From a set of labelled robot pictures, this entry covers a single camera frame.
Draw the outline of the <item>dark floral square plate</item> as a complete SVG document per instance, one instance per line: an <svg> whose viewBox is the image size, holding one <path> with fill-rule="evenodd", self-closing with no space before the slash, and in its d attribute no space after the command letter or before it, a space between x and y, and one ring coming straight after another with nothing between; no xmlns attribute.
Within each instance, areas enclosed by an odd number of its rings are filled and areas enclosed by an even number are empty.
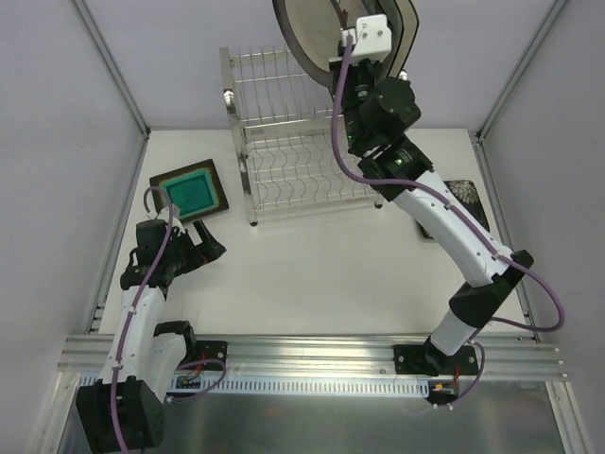
<svg viewBox="0 0 605 454"><path fill-rule="evenodd" d="M471 180L450 180L444 184L468 213L489 232L490 225L475 183Z"/></svg>

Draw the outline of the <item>round silver-rimmed plate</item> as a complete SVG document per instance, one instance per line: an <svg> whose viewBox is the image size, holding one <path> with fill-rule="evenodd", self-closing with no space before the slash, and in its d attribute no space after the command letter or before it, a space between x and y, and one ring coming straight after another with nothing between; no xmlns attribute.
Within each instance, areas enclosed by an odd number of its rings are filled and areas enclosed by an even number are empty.
<svg viewBox="0 0 605 454"><path fill-rule="evenodd" d="M302 70L329 88L330 63L338 56L345 16L338 1L272 0L273 11L287 47Z"/></svg>

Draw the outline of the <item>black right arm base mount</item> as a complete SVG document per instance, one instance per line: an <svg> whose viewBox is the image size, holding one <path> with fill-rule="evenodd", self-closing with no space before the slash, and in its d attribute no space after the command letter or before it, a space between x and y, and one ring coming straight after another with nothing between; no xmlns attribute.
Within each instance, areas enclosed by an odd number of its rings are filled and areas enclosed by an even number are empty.
<svg viewBox="0 0 605 454"><path fill-rule="evenodd" d="M430 340L392 346L397 375L462 375L477 376L478 361L473 346L463 345L454 355L447 356Z"/></svg>

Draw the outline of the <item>colourful flower plate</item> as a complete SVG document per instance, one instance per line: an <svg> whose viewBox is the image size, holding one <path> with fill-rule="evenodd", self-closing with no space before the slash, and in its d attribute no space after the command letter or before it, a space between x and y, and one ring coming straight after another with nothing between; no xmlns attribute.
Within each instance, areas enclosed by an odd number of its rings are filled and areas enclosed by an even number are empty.
<svg viewBox="0 0 605 454"><path fill-rule="evenodd" d="M380 12L374 0L331 0L331 4L341 28L354 26L358 18Z"/></svg>

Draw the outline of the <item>black square plate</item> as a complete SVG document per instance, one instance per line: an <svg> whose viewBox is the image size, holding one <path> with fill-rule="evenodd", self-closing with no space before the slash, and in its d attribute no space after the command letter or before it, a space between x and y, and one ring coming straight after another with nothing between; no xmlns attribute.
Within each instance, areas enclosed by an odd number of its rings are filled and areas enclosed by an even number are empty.
<svg viewBox="0 0 605 454"><path fill-rule="evenodd" d="M152 176L149 185L165 190L179 209L179 220L183 224L230 208L212 159Z"/></svg>

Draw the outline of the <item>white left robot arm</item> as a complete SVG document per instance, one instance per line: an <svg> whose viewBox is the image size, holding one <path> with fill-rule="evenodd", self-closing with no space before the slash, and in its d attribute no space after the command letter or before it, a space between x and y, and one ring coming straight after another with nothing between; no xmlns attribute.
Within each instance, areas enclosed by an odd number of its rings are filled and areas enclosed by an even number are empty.
<svg viewBox="0 0 605 454"><path fill-rule="evenodd" d="M219 259L226 249L200 220L194 243L180 224L156 218L136 226L136 246L120 277L122 309L108 357L76 405L94 453L149 449L164 439L164 400L177 368L198 359L187 321L161 322L173 281Z"/></svg>

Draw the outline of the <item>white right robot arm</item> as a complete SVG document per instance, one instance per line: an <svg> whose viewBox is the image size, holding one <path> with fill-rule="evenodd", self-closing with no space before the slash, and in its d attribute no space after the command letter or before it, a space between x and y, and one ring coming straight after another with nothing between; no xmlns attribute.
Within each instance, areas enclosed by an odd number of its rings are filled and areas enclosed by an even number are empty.
<svg viewBox="0 0 605 454"><path fill-rule="evenodd" d="M369 61L333 66L334 97L344 117L348 151L358 157L363 182L413 217L458 266L465 282L423 345L423 360L443 374L458 351L492 318L533 263L513 252L461 205L429 158L406 136L421 117L406 79L377 80Z"/></svg>

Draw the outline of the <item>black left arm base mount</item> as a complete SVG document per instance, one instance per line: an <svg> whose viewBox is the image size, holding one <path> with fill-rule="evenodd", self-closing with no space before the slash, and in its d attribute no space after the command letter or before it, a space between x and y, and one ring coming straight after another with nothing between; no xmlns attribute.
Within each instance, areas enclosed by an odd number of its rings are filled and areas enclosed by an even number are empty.
<svg viewBox="0 0 605 454"><path fill-rule="evenodd" d="M196 344L196 352L193 356L193 361L217 359L225 363L228 357L228 346L225 340L198 340ZM206 362L204 364L196 364L193 370L197 372L213 371L220 372L222 366L220 364Z"/></svg>

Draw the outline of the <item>white square plate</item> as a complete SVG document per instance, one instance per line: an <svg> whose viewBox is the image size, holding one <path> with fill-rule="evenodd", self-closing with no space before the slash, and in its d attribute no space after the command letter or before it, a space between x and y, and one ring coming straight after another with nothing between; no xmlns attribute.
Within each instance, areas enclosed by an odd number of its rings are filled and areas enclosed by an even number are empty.
<svg viewBox="0 0 605 454"><path fill-rule="evenodd" d="M393 60L391 71L393 76L398 76L406 68L406 62L420 25L418 12L411 0L399 0L396 4L401 15L402 33L400 45Z"/></svg>

